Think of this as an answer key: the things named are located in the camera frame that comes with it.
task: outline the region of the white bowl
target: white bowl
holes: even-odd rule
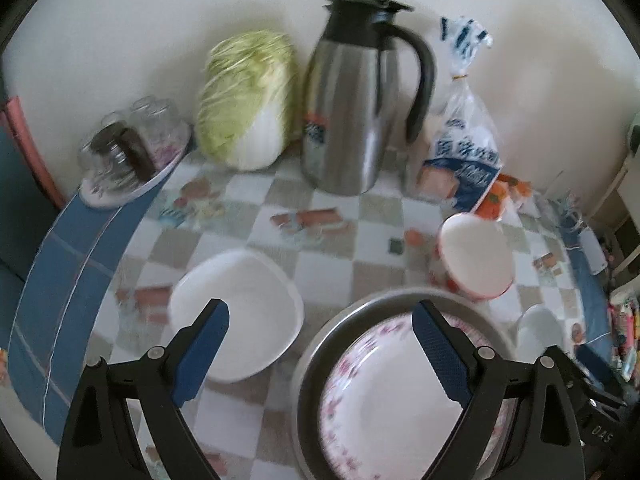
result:
[[[564,331],[558,318],[544,305],[530,307],[518,322],[516,358],[534,363],[549,346],[566,350]]]
[[[180,280],[169,302],[174,331],[192,324],[212,298],[229,307],[229,329],[207,377],[240,381],[264,370],[298,336],[304,306],[273,260],[248,249],[218,254]]]
[[[473,300],[497,298],[513,283],[513,253],[496,222],[455,214],[440,227],[437,247],[448,276]]]

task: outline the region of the floral plate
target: floral plate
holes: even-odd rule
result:
[[[474,327],[444,314],[476,346]],[[462,409],[444,393],[412,329],[411,314],[384,320],[342,355],[322,392],[322,451],[343,480],[419,480]],[[482,462],[506,423],[503,403]]]

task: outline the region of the glass cup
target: glass cup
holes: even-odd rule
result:
[[[78,149],[78,164],[85,173],[96,178],[107,173],[111,168],[105,165],[104,158],[91,149],[91,141],[94,134],[86,136]]]
[[[135,101],[131,105],[129,124],[135,128],[139,128],[140,125],[148,118],[149,107],[151,107],[155,102],[156,98],[153,95],[148,95]]]
[[[126,122],[127,122],[127,118],[124,112],[117,110],[115,112],[111,112],[110,114],[106,114],[100,121],[100,127],[106,128],[107,126],[113,123],[126,123]]]
[[[156,167],[164,168],[178,154],[179,125],[178,111],[169,99],[158,100],[146,109],[140,131],[150,147]]]

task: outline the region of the blue cloth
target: blue cloth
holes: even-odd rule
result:
[[[587,258],[579,248],[578,233],[572,233],[560,228],[560,234],[562,241],[568,248],[567,253],[569,253],[571,266],[574,270],[575,282],[582,296],[586,341],[596,354],[603,358],[606,363],[609,363],[611,361],[613,343],[609,330],[609,319],[607,318],[609,301],[607,301],[607,297],[596,276],[591,275]]]
[[[57,444],[104,293],[165,181],[111,210],[91,209],[75,195],[31,266],[12,325],[9,375],[24,407]]]

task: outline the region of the white wall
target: white wall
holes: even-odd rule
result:
[[[500,131],[508,170],[545,186],[564,169],[566,185],[587,199],[606,187],[640,108],[640,61],[600,0],[400,1],[416,12],[398,22],[420,33],[439,14],[465,14],[494,35],[470,81]],[[207,50],[248,28],[288,32],[306,62],[326,19],[322,4],[40,0],[3,56],[5,79],[54,178],[71,193],[76,146],[102,115],[152,92],[193,117]],[[416,65],[407,49],[401,56],[408,94]]]

